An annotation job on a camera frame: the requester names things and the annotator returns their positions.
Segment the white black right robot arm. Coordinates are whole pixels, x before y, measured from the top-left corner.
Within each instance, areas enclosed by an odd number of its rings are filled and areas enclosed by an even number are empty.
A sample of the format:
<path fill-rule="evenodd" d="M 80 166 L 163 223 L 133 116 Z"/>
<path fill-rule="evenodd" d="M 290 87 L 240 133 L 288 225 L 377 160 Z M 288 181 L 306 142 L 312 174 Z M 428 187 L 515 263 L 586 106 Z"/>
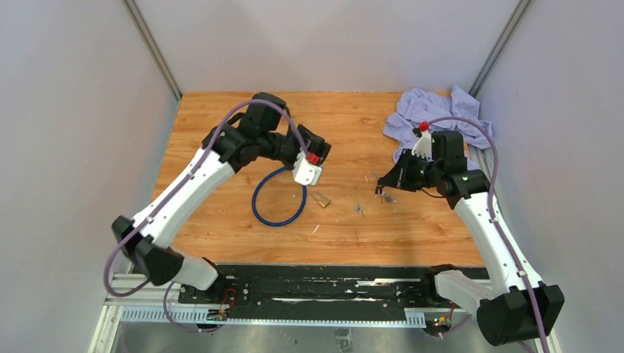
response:
<path fill-rule="evenodd" d="M 414 147 L 401 151 L 375 192 L 435 189 L 471 233 L 491 282 L 482 285 L 450 264 L 433 266 L 420 287 L 422 300 L 433 307 L 453 302 L 466 310 L 493 346 L 530 339 L 546 344 L 564 294 L 558 285 L 545 283 L 510 235 L 496 205 L 493 178 L 468 169 L 459 132 L 421 129 L 416 135 Z"/>

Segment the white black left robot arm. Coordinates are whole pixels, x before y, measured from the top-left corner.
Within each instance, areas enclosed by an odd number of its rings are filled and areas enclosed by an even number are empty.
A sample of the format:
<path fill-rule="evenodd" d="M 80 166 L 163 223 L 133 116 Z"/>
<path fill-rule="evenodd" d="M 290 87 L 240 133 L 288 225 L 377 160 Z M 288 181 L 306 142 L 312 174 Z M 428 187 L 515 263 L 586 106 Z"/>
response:
<path fill-rule="evenodd" d="M 224 275 L 205 258 L 183 254 L 172 244 L 182 226 L 219 186 L 259 158 L 279 161 L 303 188 L 316 185 L 331 150 L 324 138 L 296 124 L 285 101 L 259 92 L 234 106 L 202 140 L 187 166 L 166 189 L 132 217 L 111 224 L 117 245 L 107 259 L 108 293 L 129 296 L 148 284 L 196 288 L 208 304 L 225 295 Z M 123 254 L 146 279 L 127 292 L 113 289 L 112 261 Z"/>

